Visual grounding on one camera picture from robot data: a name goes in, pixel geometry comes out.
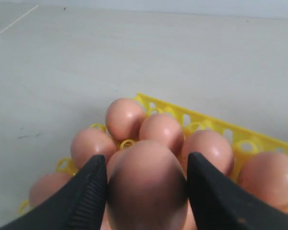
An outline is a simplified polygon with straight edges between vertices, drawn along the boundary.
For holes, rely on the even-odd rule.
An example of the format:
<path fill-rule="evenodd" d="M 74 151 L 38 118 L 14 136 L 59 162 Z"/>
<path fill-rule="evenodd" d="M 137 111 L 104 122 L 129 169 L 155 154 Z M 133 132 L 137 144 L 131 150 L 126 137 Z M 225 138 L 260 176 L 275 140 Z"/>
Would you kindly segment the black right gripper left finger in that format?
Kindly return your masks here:
<path fill-rule="evenodd" d="M 107 200 L 104 155 L 94 155 L 82 169 L 39 206 L 0 230 L 98 230 Z"/>

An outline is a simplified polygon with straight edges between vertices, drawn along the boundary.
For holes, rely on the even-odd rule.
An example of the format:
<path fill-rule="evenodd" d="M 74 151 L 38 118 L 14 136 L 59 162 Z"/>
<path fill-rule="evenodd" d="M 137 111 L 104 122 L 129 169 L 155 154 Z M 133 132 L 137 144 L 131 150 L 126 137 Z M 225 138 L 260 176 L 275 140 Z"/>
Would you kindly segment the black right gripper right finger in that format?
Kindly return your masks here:
<path fill-rule="evenodd" d="M 244 191 L 199 152 L 188 155 L 187 187 L 198 230 L 288 230 L 288 214 Z"/>

